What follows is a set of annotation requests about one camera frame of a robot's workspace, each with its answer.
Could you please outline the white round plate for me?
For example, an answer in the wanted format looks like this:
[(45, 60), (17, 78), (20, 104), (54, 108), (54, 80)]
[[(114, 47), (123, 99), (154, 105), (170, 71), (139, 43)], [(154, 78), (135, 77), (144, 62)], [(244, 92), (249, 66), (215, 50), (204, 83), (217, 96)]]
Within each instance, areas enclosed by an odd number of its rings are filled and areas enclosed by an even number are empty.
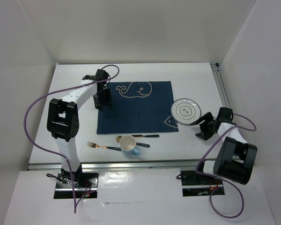
[(176, 122), (190, 125), (201, 117), (201, 108), (191, 99), (180, 98), (172, 104), (171, 115)]

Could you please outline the blue fabric placemat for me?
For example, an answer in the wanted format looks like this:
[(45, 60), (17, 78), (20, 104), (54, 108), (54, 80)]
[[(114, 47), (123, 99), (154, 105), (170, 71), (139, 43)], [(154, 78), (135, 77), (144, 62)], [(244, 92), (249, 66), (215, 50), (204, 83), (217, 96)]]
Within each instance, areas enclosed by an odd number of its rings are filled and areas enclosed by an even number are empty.
[(170, 81), (112, 82), (112, 107), (99, 111), (98, 135), (177, 132)]

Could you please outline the gold fork dark handle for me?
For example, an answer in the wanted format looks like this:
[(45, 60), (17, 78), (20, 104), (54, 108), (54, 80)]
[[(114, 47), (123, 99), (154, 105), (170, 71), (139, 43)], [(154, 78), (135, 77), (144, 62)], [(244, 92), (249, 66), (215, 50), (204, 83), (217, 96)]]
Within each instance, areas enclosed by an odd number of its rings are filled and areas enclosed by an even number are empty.
[(98, 145), (98, 144), (93, 143), (93, 142), (87, 142), (87, 145), (91, 148), (102, 148), (102, 149), (110, 149), (110, 150), (121, 151), (121, 148), (119, 148), (119, 147), (102, 146), (102, 145)]

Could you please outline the white and blue mug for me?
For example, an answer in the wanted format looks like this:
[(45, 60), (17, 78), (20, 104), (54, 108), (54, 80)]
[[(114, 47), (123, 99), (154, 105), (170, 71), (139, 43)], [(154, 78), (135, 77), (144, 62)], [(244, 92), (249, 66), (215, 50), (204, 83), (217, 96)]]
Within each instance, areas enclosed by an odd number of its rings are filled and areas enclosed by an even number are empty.
[(140, 152), (136, 148), (136, 140), (131, 135), (122, 136), (119, 140), (122, 153), (127, 158), (137, 158)]

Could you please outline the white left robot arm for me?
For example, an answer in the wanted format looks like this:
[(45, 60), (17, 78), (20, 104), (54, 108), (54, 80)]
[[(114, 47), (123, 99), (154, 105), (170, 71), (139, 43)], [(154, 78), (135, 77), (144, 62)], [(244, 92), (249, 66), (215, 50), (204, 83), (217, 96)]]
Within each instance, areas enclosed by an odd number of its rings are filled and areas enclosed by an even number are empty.
[(75, 144), (80, 127), (78, 111), (91, 97), (97, 110), (112, 107), (111, 91), (106, 84), (109, 78), (104, 69), (98, 69), (95, 75), (84, 76), (79, 88), (61, 99), (53, 98), (49, 102), (47, 130), (63, 155), (61, 175), (72, 187), (78, 187), (83, 182), (82, 165)]

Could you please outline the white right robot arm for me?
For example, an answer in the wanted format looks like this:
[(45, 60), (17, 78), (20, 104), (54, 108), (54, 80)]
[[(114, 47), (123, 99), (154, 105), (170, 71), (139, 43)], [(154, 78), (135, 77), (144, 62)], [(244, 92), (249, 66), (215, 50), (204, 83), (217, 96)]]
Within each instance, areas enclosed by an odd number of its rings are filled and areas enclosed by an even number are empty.
[[(195, 179), (198, 183), (205, 184), (211, 177), (229, 179), (242, 185), (249, 182), (258, 148), (248, 143), (239, 133), (239, 129), (254, 132), (257, 128), (255, 124), (252, 129), (238, 126), (233, 121), (234, 116), (238, 114), (233, 113), (232, 109), (221, 107), (216, 118), (208, 112), (190, 124), (199, 125), (200, 132), (196, 136), (204, 141), (215, 134), (219, 135), (196, 166)], [(213, 161), (211, 173), (207, 168), (200, 166), (205, 163), (207, 155), (218, 142), (222, 142), (222, 146), (216, 160)]]

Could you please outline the aluminium front rail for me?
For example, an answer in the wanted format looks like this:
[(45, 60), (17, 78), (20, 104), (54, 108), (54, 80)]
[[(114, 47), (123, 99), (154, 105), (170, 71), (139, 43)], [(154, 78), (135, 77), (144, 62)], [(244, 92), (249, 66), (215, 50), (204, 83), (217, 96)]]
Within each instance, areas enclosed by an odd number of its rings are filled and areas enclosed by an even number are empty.
[(83, 171), (195, 168), (199, 160), (119, 161), (82, 163)]

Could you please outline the aluminium rail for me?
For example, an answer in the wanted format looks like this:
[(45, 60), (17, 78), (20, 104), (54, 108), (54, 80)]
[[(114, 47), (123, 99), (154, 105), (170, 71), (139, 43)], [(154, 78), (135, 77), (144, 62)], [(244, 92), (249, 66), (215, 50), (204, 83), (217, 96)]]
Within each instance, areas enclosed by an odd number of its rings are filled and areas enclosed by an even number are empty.
[(83, 171), (195, 168), (199, 160), (119, 161), (82, 163)]
[[(220, 94), (220, 98), (222, 101), (222, 105), (224, 107), (230, 108), (230, 104), (228, 101), (228, 97), (222, 82), (222, 78), (220, 76), (220, 71), (219, 71), (219, 64), (218, 63), (211, 63), (210, 64), (214, 78), (215, 78), (215, 82)], [(235, 139), (236, 141), (240, 142), (240, 143), (248, 143), (239, 133), (238, 128), (233, 128), (231, 131), (229, 131), (223, 138), (222, 141), (225, 140), (226, 137), (230, 137)]]

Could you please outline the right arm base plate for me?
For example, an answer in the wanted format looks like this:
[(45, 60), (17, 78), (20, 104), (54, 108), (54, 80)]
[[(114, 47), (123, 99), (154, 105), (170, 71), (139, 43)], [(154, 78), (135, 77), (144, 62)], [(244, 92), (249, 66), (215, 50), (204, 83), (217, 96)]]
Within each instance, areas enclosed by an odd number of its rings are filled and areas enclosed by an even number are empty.
[(181, 171), (176, 179), (181, 181), (183, 197), (209, 196), (213, 191), (213, 195), (225, 195), (222, 181), (195, 171)]

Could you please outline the aluminium right side rail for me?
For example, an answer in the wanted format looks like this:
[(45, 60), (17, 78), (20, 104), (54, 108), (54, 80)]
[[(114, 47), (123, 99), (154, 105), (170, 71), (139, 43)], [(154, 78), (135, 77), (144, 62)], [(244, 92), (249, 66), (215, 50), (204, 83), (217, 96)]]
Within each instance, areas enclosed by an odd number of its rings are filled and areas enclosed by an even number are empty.
[[(222, 78), (220, 76), (220, 71), (219, 71), (219, 64), (218, 63), (211, 63), (210, 64), (214, 78), (215, 78), (215, 82), (220, 94), (220, 98), (222, 101), (222, 105), (224, 107), (230, 108), (230, 104), (228, 101), (228, 97), (222, 82)], [(236, 141), (240, 142), (240, 143), (248, 143), (239, 133), (238, 128), (233, 128), (231, 131), (229, 131), (223, 138), (222, 141), (225, 140), (226, 137), (230, 137), (235, 139)]]

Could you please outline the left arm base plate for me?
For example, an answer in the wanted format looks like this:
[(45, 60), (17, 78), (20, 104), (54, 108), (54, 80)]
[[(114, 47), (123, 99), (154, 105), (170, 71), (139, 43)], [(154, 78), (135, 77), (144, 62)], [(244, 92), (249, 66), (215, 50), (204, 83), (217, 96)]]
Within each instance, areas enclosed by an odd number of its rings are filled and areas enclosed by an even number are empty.
[[(68, 178), (62, 177), (61, 173), (53, 175), (47, 173), (48, 178), (56, 180), (54, 199), (72, 199), (72, 183)], [(82, 181), (74, 181), (75, 196), (77, 199), (86, 195), (85, 198), (97, 198), (97, 185), (99, 174), (97, 172), (84, 173)]]

